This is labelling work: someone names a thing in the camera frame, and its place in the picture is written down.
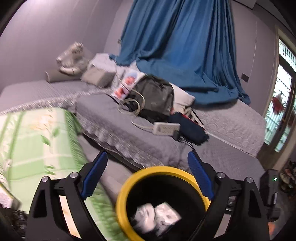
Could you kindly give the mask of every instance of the dark blue cloth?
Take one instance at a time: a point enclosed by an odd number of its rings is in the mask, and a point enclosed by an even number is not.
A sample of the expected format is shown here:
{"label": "dark blue cloth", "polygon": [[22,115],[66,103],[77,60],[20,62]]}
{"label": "dark blue cloth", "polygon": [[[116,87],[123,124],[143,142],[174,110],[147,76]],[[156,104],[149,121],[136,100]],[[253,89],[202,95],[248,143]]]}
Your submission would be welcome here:
{"label": "dark blue cloth", "polygon": [[118,65],[140,71],[195,96],[197,104],[240,99],[250,104],[236,72],[228,0],[134,0],[122,33]]}

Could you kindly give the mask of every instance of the blue gripper pad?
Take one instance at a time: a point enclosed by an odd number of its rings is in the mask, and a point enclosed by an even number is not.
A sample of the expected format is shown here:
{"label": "blue gripper pad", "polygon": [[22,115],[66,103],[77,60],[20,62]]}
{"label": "blue gripper pad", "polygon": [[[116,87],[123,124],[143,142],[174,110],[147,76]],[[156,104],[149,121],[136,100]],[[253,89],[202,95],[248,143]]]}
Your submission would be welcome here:
{"label": "blue gripper pad", "polygon": [[94,165],[85,177],[82,184],[81,198],[86,200],[90,197],[98,185],[98,182],[107,166],[108,156],[106,152],[103,152],[101,155],[97,156],[94,160]]}
{"label": "blue gripper pad", "polygon": [[202,194],[212,200],[214,197],[212,182],[193,151],[188,153],[187,161]]}

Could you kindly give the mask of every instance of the yellow rim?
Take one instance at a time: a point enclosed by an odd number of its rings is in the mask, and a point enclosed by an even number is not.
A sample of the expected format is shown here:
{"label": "yellow rim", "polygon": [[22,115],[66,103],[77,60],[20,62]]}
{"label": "yellow rim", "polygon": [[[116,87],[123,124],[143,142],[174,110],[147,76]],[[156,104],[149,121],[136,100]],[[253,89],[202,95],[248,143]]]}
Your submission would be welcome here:
{"label": "yellow rim", "polygon": [[196,189],[196,191],[201,196],[203,203],[205,205],[205,210],[208,209],[211,201],[202,195],[202,192],[195,181],[194,176],[190,175],[189,173],[182,171],[180,169],[174,167],[150,167],[147,169],[142,169],[135,174],[131,175],[124,185],[121,188],[121,191],[118,195],[117,202],[116,202],[116,214],[118,218],[118,222],[122,230],[128,236],[131,241],[145,241],[143,240],[133,229],[131,226],[127,213],[126,213],[126,201],[128,194],[132,187],[141,179],[146,178],[151,175],[169,175],[178,177],[186,182],[188,182],[192,187]]}

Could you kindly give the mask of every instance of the leaf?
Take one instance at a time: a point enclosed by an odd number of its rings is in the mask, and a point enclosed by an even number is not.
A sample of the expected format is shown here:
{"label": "leaf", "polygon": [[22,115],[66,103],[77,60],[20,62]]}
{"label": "leaf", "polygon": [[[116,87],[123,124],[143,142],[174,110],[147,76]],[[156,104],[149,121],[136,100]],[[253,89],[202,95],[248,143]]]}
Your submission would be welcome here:
{"label": "leaf", "polygon": [[50,141],[48,140],[48,138],[47,138],[47,137],[45,137],[45,136],[41,135],[41,138],[42,138],[42,142],[43,142],[44,144],[46,144],[46,145],[50,146]]}
{"label": "leaf", "polygon": [[57,137],[59,135],[59,127],[54,128],[52,131],[52,137]]}

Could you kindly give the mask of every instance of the cylindrical pillow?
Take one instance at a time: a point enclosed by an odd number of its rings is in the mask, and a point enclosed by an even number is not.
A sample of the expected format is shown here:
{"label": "cylindrical pillow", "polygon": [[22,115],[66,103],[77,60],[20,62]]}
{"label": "cylindrical pillow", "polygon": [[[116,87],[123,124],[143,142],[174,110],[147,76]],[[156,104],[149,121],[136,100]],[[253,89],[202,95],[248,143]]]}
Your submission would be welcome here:
{"label": "cylindrical pillow", "polygon": [[48,83],[68,81],[68,80],[80,80],[81,76],[82,76],[82,74],[67,75],[67,74],[60,72],[57,69],[45,71],[45,80]]}

